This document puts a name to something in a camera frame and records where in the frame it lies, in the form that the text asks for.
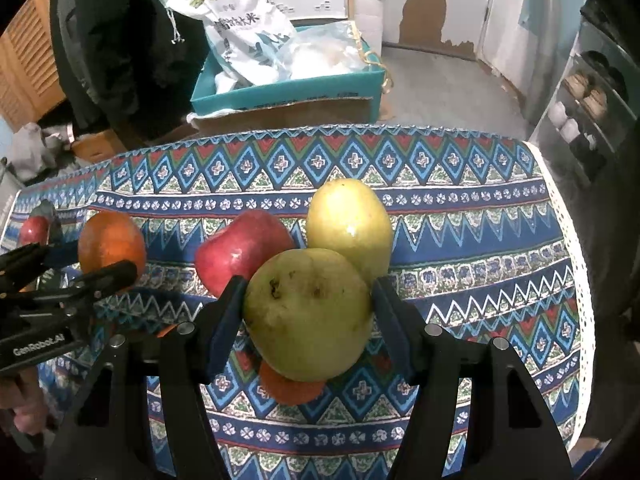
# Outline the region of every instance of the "blue patterned tablecloth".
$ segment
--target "blue patterned tablecloth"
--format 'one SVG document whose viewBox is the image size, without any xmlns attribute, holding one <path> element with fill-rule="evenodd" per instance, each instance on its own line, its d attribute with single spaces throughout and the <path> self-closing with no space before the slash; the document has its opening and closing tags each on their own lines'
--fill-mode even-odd
<svg viewBox="0 0 640 480">
<path fill-rule="evenodd" d="M 457 337 L 507 338 L 563 439 L 574 443 L 591 390 L 590 294 L 570 218 L 526 143 L 466 130 L 326 126 L 136 150 L 21 192 L 2 247 L 15 247 L 22 222 L 44 198 L 56 205 L 68 240 L 98 210 L 129 213 L 145 237 L 146 271 L 134 289 L 99 304 L 97 315 L 153 332 L 193 319 L 207 301 L 193 268 L 204 238 L 242 211 L 263 208 L 303 246 L 314 190 L 345 177 L 371 186 L 391 216 L 391 276 L 400 296 Z M 101 328 L 91 348 L 40 366 L 55 414 L 68 407 L 108 335 Z M 201 387 L 233 478 L 386 476 L 417 391 L 392 370 L 377 330 L 358 363 L 302 406 L 269 398 L 259 359 L 240 332 L 225 372 Z M 171 472 L 160 389 L 148 379 L 156 460 Z M 460 468 L 470 389 L 470 380 L 460 383 L 444 474 Z"/>
</svg>

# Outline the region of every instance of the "green pear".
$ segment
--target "green pear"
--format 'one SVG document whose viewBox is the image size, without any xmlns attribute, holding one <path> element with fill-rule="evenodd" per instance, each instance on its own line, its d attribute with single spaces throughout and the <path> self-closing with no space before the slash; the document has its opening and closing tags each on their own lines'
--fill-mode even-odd
<svg viewBox="0 0 640 480">
<path fill-rule="evenodd" d="M 389 270 L 394 230 L 382 202 L 354 178 L 325 183 L 306 216 L 306 245 L 331 249 L 347 258 L 367 285 Z"/>
<path fill-rule="evenodd" d="M 242 317 L 262 357 L 293 381 L 325 381 L 348 370 L 369 340 L 369 287 L 340 254 L 293 249 L 254 274 Z"/>
</svg>

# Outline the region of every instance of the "small red apple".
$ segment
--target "small red apple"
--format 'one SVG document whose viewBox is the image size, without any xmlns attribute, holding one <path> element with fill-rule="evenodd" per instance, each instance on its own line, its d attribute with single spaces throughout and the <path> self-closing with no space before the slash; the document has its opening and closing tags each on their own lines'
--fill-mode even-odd
<svg viewBox="0 0 640 480">
<path fill-rule="evenodd" d="M 196 272 L 219 298 L 236 274 L 250 280 L 264 262 L 296 245 L 277 217 L 260 209 L 246 211 L 198 247 Z"/>
<path fill-rule="evenodd" d="M 27 218 L 20 227 L 18 245 L 38 243 L 46 245 L 49 238 L 49 220 L 44 216 L 32 216 Z"/>
</svg>

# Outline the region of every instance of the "floor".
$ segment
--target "floor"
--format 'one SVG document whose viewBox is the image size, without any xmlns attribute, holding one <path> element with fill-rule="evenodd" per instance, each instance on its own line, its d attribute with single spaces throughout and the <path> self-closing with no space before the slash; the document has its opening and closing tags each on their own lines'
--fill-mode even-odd
<svg viewBox="0 0 640 480">
<path fill-rule="evenodd" d="M 394 80 L 388 124 L 466 128 L 526 138 L 516 97 L 476 62 L 400 48 L 382 49 Z"/>
</svg>

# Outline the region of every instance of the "white plastic bag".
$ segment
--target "white plastic bag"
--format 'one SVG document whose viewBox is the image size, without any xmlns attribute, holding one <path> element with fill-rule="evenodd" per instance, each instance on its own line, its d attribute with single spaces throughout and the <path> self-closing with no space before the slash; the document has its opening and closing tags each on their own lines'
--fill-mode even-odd
<svg viewBox="0 0 640 480">
<path fill-rule="evenodd" d="M 268 0 L 159 0 L 168 9 L 204 23 L 207 40 L 229 79 L 254 85 L 276 82 L 279 48 L 296 31 Z M 178 31 L 176 41 L 180 41 Z"/>
<path fill-rule="evenodd" d="M 356 42 L 355 24 L 333 22 L 300 30 L 276 56 L 280 80 L 360 72 L 367 67 Z"/>
</svg>

